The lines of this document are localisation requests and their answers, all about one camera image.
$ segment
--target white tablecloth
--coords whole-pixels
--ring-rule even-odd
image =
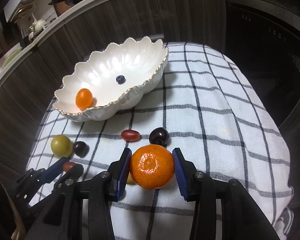
[[[179,147],[186,160],[214,179],[238,179],[275,227],[281,239],[290,230],[293,214],[286,207],[292,196],[288,187],[290,156],[274,121],[260,99],[228,57],[193,43],[171,43],[169,62],[158,87],[143,96],[136,107],[106,121],[72,122],[51,105],[37,132],[27,168],[48,168],[57,159],[50,142],[64,134],[90,146],[81,163],[81,179],[91,179],[120,158],[124,147],[132,152],[149,144],[150,132],[165,127],[171,136],[167,149]],[[142,139],[127,143],[125,129],[140,132]],[[31,201],[50,194],[44,185]],[[217,239],[221,239],[221,207],[217,210]],[[185,240],[189,238],[194,203],[180,196],[175,177],[164,188],[142,189],[127,185],[125,198],[112,203],[116,239]],[[87,203],[83,212],[87,235]]]

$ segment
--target bowl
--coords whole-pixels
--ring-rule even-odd
[[[168,54],[162,40],[153,43],[149,37],[110,43],[103,52],[94,51],[89,60],[78,62],[72,75],[63,77],[63,87],[55,91],[57,101],[52,106],[72,121],[109,119],[119,110],[134,107],[158,85]],[[120,75],[125,77],[123,84],[116,80]],[[75,104],[82,88],[89,89],[94,98],[92,107],[83,111]]]

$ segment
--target white bowl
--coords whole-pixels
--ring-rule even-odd
[[[88,61],[78,62],[74,73],[63,78],[63,88],[54,93],[58,101],[52,106],[73,121],[106,120],[118,110],[134,107],[158,85],[168,53],[162,40],[152,43],[149,37],[110,43],[105,51],[94,51]],[[119,75],[126,79],[121,85],[116,81]],[[94,98],[93,106],[83,111],[75,104],[81,88],[89,89]]]

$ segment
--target mandarin orange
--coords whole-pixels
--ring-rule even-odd
[[[167,185],[173,176],[173,156],[160,145],[143,146],[131,157],[130,173],[134,182],[143,188],[161,188]]]
[[[93,96],[89,89],[82,88],[75,97],[75,104],[80,110],[87,109],[92,106]]]

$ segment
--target decorative ceramic bowl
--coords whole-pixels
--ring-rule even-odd
[[[106,120],[119,110],[132,108],[158,85],[168,53],[162,40],[152,43],[149,37],[141,41],[128,38],[121,45],[110,43],[105,51],[94,51],[88,61],[78,62],[74,73],[63,78],[53,107],[77,122]],[[125,77],[123,84],[116,81],[120,75]],[[89,89],[94,98],[93,106],[83,111],[75,104],[81,88]]]

